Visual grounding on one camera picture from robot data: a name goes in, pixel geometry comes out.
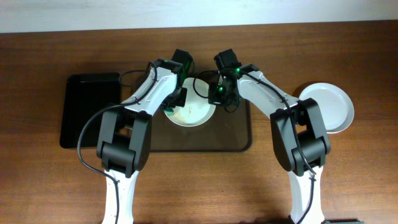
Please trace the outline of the green yellow scrub sponge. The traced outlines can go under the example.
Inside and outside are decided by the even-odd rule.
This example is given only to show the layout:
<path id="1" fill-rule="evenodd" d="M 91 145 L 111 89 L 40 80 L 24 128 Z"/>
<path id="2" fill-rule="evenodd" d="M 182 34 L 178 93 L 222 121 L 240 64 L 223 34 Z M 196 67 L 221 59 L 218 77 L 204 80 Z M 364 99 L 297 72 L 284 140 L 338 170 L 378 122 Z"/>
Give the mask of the green yellow scrub sponge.
<path id="1" fill-rule="evenodd" d="M 168 115 L 173 115 L 174 114 L 174 109 L 167 107 L 166 109 L 164 109 L 164 112 Z"/>

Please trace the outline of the white plate top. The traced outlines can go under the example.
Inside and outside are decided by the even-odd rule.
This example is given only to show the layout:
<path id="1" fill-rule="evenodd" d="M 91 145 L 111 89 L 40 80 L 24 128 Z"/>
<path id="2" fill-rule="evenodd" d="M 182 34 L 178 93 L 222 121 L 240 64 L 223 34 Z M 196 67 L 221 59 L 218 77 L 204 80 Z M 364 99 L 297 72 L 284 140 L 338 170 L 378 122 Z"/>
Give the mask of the white plate top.
<path id="1" fill-rule="evenodd" d="M 184 107 L 176 106 L 172 112 L 164 111 L 171 122 L 184 127 L 199 126 L 207 122 L 215 112 L 216 106 L 208 103 L 209 84 L 201 79 L 187 78 L 183 87 L 187 89 Z"/>

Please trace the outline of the white plate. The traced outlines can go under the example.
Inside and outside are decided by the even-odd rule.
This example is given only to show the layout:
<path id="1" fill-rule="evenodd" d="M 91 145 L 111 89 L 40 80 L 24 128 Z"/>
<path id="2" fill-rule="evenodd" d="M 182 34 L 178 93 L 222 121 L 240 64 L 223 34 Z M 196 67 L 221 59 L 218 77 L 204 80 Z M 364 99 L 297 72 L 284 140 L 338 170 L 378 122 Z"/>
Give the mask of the white plate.
<path id="1" fill-rule="evenodd" d="M 216 106 L 208 103 L 209 84 L 201 79 L 187 78 L 183 87 L 187 89 L 184 107 L 176 106 L 172 112 L 164 111 L 171 122 L 184 127 L 199 126 L 207 122 L 215 112 Z"/>
<path id="2" fill-rule="evenodd" d="M 346 130 L 354 120 L 351 98 L 339 87 L 330 83 L 314 83 L 304 88 L 299 99 L 314 99 L 319 107 L 328 134 Z"/>

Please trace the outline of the white plate bottom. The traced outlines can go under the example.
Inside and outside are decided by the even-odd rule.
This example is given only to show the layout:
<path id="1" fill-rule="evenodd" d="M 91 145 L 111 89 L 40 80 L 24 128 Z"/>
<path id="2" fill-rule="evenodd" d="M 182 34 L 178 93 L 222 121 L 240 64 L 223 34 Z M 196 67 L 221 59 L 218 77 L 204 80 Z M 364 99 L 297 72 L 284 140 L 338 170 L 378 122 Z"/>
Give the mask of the white plate bottom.
<path id="1" fill-rule="evenodd" d="M 314 99 L 319 107 L 328 134 L 346 130 L 354 120 L 351 98 L 339 87 L 330 83 L 314 83 L 304 88 L 299 99 Z"/>

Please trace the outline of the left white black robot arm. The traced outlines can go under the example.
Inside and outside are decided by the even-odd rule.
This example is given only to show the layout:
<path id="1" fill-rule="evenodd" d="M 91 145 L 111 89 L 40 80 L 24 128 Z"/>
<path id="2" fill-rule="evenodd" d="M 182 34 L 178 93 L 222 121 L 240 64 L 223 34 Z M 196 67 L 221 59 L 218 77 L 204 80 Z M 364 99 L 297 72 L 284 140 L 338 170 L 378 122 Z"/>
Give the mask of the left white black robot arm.
<path id="1" fill-rule="evenodd" d="M 96 155 L 106 177 L 103 223 L 133 223 L 133 199 L 139 172 L 151 148 L 152 118 L 161 106 L 180 106 L 192 59 L 149 62 L 145 80 L 121 104 L 101 110 Z"/>

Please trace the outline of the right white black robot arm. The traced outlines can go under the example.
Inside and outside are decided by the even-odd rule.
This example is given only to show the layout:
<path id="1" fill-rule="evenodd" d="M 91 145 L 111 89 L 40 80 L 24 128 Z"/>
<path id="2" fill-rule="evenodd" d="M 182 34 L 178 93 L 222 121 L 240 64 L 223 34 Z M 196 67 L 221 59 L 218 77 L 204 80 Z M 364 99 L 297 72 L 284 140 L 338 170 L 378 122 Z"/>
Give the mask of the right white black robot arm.
<path id="1" fill-rule="evenodd" d="M 208 93 L 211 104 L 230 106 L 245 99 L 270 119 L 275 157 L 289 175 L 290 221 L 324 223 L 320 178 L 331 144 L 318 103 L 283 92 L 253 64 L 220 65 L 218 73 L 220 81 Z"/>

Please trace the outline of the brown clear plastic tray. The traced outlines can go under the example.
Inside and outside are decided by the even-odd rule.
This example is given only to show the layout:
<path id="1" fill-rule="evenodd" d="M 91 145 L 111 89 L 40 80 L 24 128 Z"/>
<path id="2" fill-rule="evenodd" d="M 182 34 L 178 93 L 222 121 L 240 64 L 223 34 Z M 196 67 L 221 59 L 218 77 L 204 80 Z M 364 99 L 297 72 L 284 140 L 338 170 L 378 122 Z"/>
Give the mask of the brown clear plastic tray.
<path id="1" fill-rule="evenodd" d="M 201 80 L 214 82 L 216 74 L 203 74 Z M 225 110 L 216 106 L 212 117 L 194 126 L 179 126 L 158 110 L 152 119 L 152 152 L 243 152 L 252 144 L 249 102 Z"/>

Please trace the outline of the black plastic tray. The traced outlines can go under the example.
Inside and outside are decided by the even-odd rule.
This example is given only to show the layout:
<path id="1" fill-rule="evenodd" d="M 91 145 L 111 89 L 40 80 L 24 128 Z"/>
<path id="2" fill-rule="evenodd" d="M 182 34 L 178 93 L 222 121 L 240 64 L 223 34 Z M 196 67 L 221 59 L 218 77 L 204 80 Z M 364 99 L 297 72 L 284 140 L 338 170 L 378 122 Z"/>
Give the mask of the black plastic tray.
<path id="1" fill-rule="evenodd" d="M 118 73 L 71 75 L 66 84 L 60 146 L 76 148 L 86 122 L 99 110 L 117 105 L 120 101 Z"/>

